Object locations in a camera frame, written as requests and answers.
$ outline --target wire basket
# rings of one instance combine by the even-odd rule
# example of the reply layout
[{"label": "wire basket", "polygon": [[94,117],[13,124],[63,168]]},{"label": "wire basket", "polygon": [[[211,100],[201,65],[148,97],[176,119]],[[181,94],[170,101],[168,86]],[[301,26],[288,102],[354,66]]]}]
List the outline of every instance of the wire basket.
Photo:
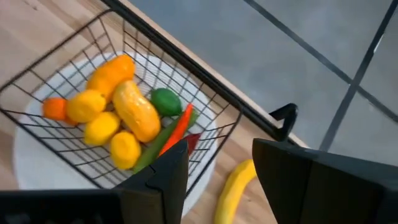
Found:
[{"label": "wire basket", "polygon": [[[98,66],[127,54],[136,64],[134,81],[145,97],[154,88],[166,87],[180,97],[183,106],[193,103],[199,114],[187,131],[201,133],[189,158],[188,195],[233,131],[241,110],[233,98],[220,95],[223,88],[190,64],[190,58],[177,60],[170,43],[159,35],[143,21],[127,21],[113,10],[104,11],[2,86],[0,110],[92,184],[113,188],[132,173],[115,168],[107,146],[86,145],[84,125],[71,127],[44,118],[41,107],[48,97],[69,99],[84,90]],[[12,103],[14,97],[22,104]],[[173,119],[162,118],[162,125]]]}]

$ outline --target wooden table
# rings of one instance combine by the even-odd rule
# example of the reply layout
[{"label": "wooden table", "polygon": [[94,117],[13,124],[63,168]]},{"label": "wooden table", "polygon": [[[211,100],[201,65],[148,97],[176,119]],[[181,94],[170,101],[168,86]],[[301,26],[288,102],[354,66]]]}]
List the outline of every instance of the wooden table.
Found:
[{"label": "wooden table", "polygon": [[[148,24],[169,39],[174,45],[182,49],[188,56],[196,60],[203,68],[208,70],[214,77],[233,90],[242,99],[246,100],[255,110],[258,110],[270,122],[278,123],[267,112],[260,108],[255,102],[249,99],[244,93],[223,78],[219,73],[198,58],[193,52],[188,50],[180,42],[175,40],[170,34],[160,28],[155,22],[145,16],[140,10],[134,7],[127,0],[121,0],[130,10],[144,19]],[[43,55],[62,41],[66,36],[72,34],[83,24],[88,22],[95,15],[104,11],[108,7],[99,0],[0,0],[0,83],[20,72],[36,58]],[[118,27],[113,21],[114,17],[104,20],[106,27],[112,29],[112,35],[120,35]],[[81,43],[76,43],[76,47],[88,42],[83,35]],[[72,54],[73,49],[57,54],[55,60],[48,62],[49,67],[59,66],[65,61],[65,57]],[[3,97],[0,103],[8,108],[22,110],[26,103],[25,96],[17,96],[18,100]],[[0,135],[3,142],[11,142],[15,132],[15,125],[7,118],[0,116],[0,122],[4,125],[0,130],[4,133]],[[212,223],[215,212],[216,202],[222,191],[228,174],[234,167],[245,159],[251,157],[251,142],[253,138],[271,139],[264,131],[250,122],[246,117],[242,117],[235,131],[224,145],[216,158],[216,169],[213,177],[201,196],[199,202],[188,215],[183,219],[183,223]],[[290,135],[295,142],[301,146],[306,146],[300,139],[293,134]],[[3,146],[0,153],[0,177],[8,179],[7,186],[0,189],[12,189],[15,183],[12,179],[12,147]],[[267,203],[266,196],[257,179],[253,180],[246,188],[235,216],[235,223],[275,223],[271,208]]]}]

